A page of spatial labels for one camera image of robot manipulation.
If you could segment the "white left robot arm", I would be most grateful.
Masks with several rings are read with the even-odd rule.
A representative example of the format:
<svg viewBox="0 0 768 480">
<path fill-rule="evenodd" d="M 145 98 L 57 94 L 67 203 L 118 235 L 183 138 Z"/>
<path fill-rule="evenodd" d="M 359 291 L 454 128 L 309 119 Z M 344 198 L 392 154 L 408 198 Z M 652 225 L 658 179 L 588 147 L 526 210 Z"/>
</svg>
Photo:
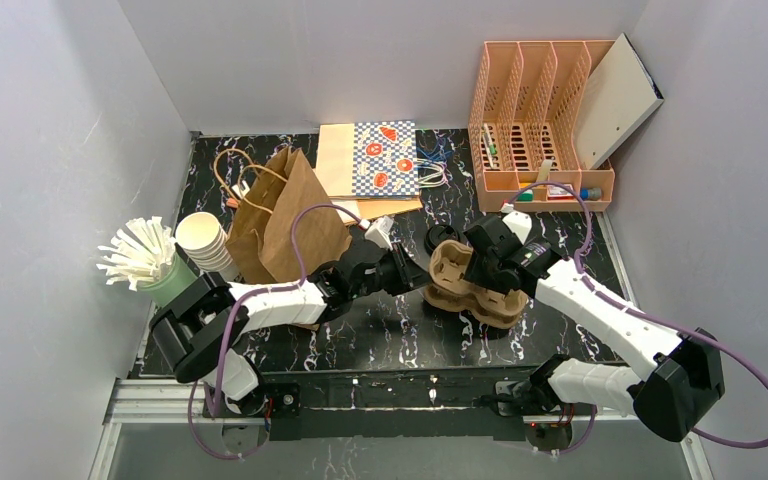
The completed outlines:
<svg viewBox="0 0 768 480">
<path fill-rule="evenodd" d="M 398 296 L 430 281 L 427 269 L 373 223 L 338 259 L 303 282 L 243 284 L 217 273 L 198 277 L 154 316 L 150 336 L 178 383 L 201 382 L 239 401 L 261 384 L 254 363 L 232 348 L 242 334 L 327 323 L 359 298 L 379 291 Z"/>
</svg>

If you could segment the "green cup of stirrers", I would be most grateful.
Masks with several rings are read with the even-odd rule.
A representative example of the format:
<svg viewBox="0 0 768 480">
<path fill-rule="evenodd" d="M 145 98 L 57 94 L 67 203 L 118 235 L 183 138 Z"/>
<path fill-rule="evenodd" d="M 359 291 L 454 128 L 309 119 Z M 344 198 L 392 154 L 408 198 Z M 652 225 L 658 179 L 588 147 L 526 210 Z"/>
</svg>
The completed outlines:
<svg viewBox="0 0 768 480">
<path fill-rule="evenodd" d="M 158 310 L 197 280 L 161 216 L 128 220 L 97 250 L 101 257 L 96 268 L 105 274 L 108 286 L 122 283 L 132 292 L 146 294 Z"/>
</svg>

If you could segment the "orange file organizer rack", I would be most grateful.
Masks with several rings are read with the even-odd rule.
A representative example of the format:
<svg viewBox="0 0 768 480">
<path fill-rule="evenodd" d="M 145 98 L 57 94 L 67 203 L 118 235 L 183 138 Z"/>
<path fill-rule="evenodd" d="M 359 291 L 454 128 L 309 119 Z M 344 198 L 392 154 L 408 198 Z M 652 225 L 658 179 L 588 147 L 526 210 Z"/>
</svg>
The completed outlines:
<svg viewBox="0 0 768 480">
<path fill-rule="evenodd" d="M 574 130 L 588 78 L 608 53 L 610 40 L 487 41 L 482 46 L 468 119 L 477 204 L 496 212 L 522 188 L 515 206 L 527 212 L 578 212 L 565 185 L 586 192 L 588 208 L 612 201 L 610 164 L 587 167 L 574 146 Z"/>
</svg>

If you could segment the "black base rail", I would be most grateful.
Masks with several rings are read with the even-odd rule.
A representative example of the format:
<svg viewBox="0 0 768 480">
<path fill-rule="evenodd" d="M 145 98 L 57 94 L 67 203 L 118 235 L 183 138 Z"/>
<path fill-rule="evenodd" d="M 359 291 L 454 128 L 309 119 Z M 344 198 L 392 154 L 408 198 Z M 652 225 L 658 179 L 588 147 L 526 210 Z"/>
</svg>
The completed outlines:
<svg viewBox="0 0 768 480">
<path fill-rule="evenodd" d="M 303 411 L 444 412 L 482 409 L 529 378 L 533 366 L 267 372 L 261 388 L 278 417 Z"/>
</svg>

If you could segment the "checkered paper sheet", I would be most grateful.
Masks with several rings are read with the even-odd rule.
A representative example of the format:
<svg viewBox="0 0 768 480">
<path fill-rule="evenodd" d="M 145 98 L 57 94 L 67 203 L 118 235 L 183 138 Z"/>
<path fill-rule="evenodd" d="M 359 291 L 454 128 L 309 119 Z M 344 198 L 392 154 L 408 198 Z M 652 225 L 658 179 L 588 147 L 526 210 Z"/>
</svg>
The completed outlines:
<svg viewBox="0 0 768 480">
<path fill-rule="evenodd" d="M 412 120 L 353 124 L 354 196 L 406 199 L 419 195 L 415 130 Z"/>
</svg>

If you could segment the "white folder board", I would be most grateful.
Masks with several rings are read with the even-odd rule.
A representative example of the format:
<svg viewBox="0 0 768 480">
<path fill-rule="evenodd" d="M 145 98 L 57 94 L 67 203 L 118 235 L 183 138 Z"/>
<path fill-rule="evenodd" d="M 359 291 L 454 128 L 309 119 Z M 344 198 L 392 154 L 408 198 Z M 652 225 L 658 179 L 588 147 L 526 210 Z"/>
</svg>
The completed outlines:
<svg viewBox="0 0 768 480">
<path fill-rule="evenodd" d="M 663 101 L 628 36 L 621 34 L 586 82 L 573 133 L 580 166 L 599 168 Z"/>
</svg>

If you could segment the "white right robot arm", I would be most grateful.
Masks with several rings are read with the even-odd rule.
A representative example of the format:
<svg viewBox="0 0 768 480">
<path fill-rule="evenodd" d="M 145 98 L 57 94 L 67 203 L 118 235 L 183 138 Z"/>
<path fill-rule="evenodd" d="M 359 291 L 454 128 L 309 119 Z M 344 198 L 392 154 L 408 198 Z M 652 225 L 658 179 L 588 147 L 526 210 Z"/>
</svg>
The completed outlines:
<svg viewBox="0 0 768 480">
<path fill-rule="evenodd" d="M 719 351 L 701 329 L 690 333 L 642 319 L 613 292 L 543 240 L 529 240 L 531 219 L 513 211 L 484 216 L 464 235 L 473 249 L 465 279 L 498 293 L 524 293 L 559 311 L 625 362 L 616 367 L 557 354 L 505 394 L 549 410 L 586 403 L 635 415 L 659 437 L 678 442 L 724 395 Z"/>
</svg>

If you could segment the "brown paper bag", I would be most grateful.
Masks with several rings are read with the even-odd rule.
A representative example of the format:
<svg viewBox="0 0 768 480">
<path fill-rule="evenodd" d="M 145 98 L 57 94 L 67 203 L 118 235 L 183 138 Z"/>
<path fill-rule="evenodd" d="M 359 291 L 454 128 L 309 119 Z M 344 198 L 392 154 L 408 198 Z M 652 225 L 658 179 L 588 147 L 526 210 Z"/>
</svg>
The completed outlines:
<svg viewBox="0 0 768 480">
<path fill-rule="evenodd" d="M 239 202 L 226 247 L 244 282 L 299 280 L 336 261 L 351 235 L 300 150 L 286 147 L 257 174 Z"/>
</svg>

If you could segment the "cardboard cup carrier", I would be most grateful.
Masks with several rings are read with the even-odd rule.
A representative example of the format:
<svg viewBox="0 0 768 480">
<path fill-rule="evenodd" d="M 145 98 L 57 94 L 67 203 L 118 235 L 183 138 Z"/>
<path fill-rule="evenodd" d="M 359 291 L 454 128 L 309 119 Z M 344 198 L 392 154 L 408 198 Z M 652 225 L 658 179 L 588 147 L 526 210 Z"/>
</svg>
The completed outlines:
<svg viewBox="0 0 768 480">
<path fill-rule="evenodd" d="M 466 270 L 474 250 L 465 243 L 445 240 L 431 255 L 428 272 L 431 282 L 423 291 L 424 300 L 448 312 L 485 310 L 482 289 L 466 280 Z"/>
<path fill-rule="evenodd" d="M 432 283 L 425 287 L 423 297 L 435 308 L 467 312 L 480 323 L 498 329 L 511 329 L 519 322 L 529 300 L 519 290 L 502 294 L 465 280 Z"/>
</svg>

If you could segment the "stack of white lids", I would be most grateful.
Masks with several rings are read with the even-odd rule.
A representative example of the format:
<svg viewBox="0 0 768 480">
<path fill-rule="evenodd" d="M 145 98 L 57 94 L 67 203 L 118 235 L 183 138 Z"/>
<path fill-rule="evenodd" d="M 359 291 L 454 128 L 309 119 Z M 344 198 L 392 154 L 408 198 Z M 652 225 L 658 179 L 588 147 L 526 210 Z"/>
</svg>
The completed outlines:
<svg viewBox="0 0 768 480">
<path fill-rule="evenodd" d="M 226 247 L 228 234 L 213 214 L 196 212 L 186 216 L 176 226 L 174 238 L 201 271 L 218 273 L 226 281 L 239 277 L 240 271 Z"/>
</svg>

